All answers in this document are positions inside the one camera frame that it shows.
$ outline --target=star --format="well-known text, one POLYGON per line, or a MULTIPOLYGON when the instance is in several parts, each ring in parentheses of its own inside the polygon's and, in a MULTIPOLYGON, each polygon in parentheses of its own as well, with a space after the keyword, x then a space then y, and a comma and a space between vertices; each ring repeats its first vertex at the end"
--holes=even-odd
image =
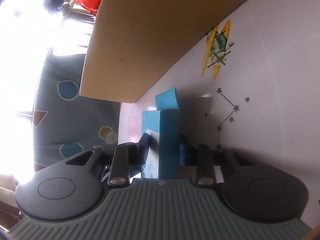
POLYGON ((233 110, 235 110, 235 111, 240 111, 239 106, 235 106, 235 107, 233 108, 233 110))

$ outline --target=open box lid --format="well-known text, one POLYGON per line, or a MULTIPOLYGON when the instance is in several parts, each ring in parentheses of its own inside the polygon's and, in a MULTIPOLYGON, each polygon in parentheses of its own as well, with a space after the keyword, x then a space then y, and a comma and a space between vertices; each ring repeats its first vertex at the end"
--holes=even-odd
POLYGON ((134 103, 245 1, 102 0, 80 95, 134 103))

